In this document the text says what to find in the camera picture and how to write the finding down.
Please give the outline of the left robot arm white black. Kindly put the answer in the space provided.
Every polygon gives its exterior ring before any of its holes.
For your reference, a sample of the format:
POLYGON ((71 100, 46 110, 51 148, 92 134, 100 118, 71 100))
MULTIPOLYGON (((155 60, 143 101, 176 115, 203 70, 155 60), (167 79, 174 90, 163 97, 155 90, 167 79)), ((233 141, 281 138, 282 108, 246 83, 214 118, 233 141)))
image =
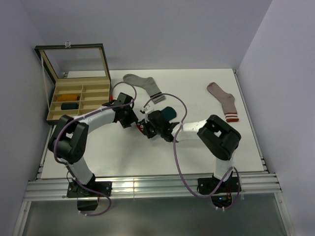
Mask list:
POLYGON ((107 124, 119 122, 123 128, 128 128, 137 123, 133 102, 131 96, 121 92, 117 99, 102 104, 96 110, 74 118, 63 115, 58 120, 48 149, 55 161, 66 166, 80 182, 78 191, 84 196, 91 196, 96 190, 95 175, 84 159, 88 135, 107 124))

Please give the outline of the navy santa sock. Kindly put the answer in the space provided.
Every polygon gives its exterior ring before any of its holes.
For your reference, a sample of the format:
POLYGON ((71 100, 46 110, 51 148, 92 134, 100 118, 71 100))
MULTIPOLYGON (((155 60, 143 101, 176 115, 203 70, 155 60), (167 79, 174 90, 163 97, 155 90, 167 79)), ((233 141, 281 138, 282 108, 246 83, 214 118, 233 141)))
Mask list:
POLYGON ((77 110, 79 108, 78 103, 62 103, 61 110, 77 110))

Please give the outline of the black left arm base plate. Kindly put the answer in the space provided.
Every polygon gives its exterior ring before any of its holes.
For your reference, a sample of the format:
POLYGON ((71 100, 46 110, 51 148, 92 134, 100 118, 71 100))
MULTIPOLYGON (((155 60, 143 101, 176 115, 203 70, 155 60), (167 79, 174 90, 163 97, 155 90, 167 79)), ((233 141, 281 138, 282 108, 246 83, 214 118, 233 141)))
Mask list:
POLYGON ((103 194, 110 197, 112 190, 112 182, 110 181, 95 181, 84 185, 84 187, 93 190, 93 192, 86 190, 80 186, 76 181, 72 181, 68 185, 66 196, 68 198, 84 198, 84 197, 102 197, 103 194))

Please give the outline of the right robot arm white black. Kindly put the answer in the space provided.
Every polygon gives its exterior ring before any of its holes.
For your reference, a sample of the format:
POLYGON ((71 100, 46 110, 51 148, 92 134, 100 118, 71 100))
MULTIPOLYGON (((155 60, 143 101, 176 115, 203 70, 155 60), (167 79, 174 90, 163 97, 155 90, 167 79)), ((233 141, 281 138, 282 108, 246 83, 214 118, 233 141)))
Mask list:
POLYGON ((216 158, 214 188, 222 192, 230 186, 232 158, 239 146, 241 134, 217 115, 202 121, 180 123, 171 122, 171 115, 163 111, 153 111, 146 114, 138 128, 149 139, 158 135, 169 143, 201 140, 216 158))

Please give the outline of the dark green reindeer sock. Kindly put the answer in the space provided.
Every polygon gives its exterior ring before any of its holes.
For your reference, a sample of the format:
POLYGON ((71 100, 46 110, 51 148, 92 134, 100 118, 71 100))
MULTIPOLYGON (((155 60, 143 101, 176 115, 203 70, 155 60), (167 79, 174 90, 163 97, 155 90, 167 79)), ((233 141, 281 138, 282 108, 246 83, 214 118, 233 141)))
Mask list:
MULTIPOLYGON (((176 116, 177 116, 176 111, 175 111, 172 107, 167 106, 167 107, 165 107, 165 108, 162 109, 162 110, 165 110, 165 111, 167 112, 167 114, 170 116, 170 118, 172 118, 172 119, 176 118, 176 116)), ((139 121, 139 122, 137 123, 137 128, 138 128, 138 129, 140 130, 140 132, 141 132, 141 121, 139 121)))

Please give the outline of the mustard yellow sock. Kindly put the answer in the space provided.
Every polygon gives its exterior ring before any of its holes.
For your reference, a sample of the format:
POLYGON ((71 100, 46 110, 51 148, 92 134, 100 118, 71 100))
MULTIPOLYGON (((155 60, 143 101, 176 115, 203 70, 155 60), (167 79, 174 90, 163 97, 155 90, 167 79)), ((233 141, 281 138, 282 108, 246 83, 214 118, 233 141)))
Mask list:
POLYGON ((57 97, 57 102, 78 101, 79 98, 77 94, 62 94, 57 97))

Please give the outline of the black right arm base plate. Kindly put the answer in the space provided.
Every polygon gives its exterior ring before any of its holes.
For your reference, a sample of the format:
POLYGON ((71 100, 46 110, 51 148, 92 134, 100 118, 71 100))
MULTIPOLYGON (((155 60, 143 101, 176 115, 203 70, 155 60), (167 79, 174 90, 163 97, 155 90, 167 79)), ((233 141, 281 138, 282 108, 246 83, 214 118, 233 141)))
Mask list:
MULTIPOLYGON (((197 192, 201 195, 209 195, 218 185, 219 180, 214 177, 205 177, 197 179, 197 192)), ((226 182, 223 182, 220 187, 216 190, 215 194, 219 193, 237 193, 242 188, 238 182, 237 177, 231 177, 226 182)))

